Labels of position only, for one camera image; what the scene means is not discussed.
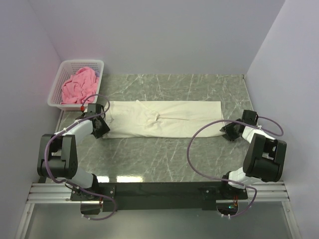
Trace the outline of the cream white t shirt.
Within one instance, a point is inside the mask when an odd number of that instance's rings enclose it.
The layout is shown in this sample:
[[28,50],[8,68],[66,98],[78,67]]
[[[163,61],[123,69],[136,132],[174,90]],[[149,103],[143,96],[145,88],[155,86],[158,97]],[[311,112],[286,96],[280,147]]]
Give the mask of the cream white t shirt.
[[110,132],[104,138],[215,137],[225,126],[221,102],[211,101],[112,101],[106,114]]

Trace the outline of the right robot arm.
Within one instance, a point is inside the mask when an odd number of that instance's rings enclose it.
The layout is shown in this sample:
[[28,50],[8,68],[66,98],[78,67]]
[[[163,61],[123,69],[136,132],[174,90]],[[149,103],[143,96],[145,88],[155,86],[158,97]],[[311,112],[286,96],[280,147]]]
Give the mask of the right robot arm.
[[243,166],[223,176],[224,179],[230,180],[222,182],[220,187],[220,193],[225,198],[243,198],[246,185],[277,182],[282,176],[287,143],[269,136],[258,128],[258,118],[255,111],[244,110],[238,121],[246,126],[232,122],[220,130],[228,141],[235,141],[241,137],[249,143]]

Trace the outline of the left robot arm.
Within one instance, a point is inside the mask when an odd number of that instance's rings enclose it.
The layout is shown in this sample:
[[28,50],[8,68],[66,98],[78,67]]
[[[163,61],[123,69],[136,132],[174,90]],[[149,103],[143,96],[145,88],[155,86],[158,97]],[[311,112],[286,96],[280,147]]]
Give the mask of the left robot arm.
[[100,139],[109,131],[104,107],[101,104],[88,104],[87,110],[72,125],[41,137],[38,175],[98,194],[100,188],[97,176],[78,166],[77,144],[89,135]]

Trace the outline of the pink t shirt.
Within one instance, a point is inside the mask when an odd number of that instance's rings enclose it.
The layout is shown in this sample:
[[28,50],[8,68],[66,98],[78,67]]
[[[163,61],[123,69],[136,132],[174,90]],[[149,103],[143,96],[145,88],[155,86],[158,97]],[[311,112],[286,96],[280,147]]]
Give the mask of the pink t shirt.
[[96,94],[99,76],[90,67],[80,68],[66,80],[62,87],[62,104],[83,104],[90,95]]

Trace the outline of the white plastic laundry basket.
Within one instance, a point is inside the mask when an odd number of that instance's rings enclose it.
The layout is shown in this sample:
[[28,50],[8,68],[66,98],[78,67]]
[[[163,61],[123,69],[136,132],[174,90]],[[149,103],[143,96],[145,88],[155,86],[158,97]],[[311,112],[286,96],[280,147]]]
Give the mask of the white plastic laundry basket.
[[82,104],[62,104],[62,85],[70,78],[71,75],[75,75],[75,73],[83,67],[89,67],[99,73],[99,83],[97,85],[96,94],[99,93],[104,70],[104,62],[102,60],[93,59],[66,60],[60,64],[53,81],[53,85],[47,99],[47,104],[50,107],[56,107],[63,111],[80,111]]

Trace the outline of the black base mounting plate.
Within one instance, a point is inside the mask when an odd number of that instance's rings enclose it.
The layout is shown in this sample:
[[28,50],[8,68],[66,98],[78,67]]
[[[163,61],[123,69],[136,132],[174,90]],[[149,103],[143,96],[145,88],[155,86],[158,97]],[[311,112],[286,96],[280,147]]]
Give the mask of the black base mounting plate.
[[225,198],[220,193],[222,182],[128,182],[99,183],[99,194],[115,200],[117,210],[202,209],[217,210],[218,200],[233,201],[248,198]]

